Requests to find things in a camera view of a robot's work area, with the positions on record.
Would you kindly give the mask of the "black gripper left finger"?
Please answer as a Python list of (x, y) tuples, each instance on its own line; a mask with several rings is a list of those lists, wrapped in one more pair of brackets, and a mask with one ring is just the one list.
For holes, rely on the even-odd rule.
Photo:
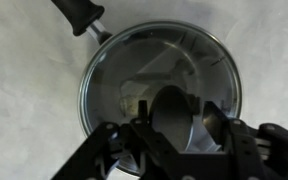
[(138, 117), (121, 126), (101, 123), (51, 180), (106, 180), (123, 157), (131, 156), (140, 180), (180, 180), (179, 153), (149, 124), (147, 102), (138, 105)]

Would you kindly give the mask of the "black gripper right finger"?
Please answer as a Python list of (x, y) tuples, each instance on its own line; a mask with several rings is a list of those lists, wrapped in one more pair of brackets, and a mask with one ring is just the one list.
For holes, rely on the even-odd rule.
[(228, 154), (236, 180), (288, 180), (288, 130), (273, 123), (257, 129), (229, 118), (211, 101), (203, 108), (203, 125)]

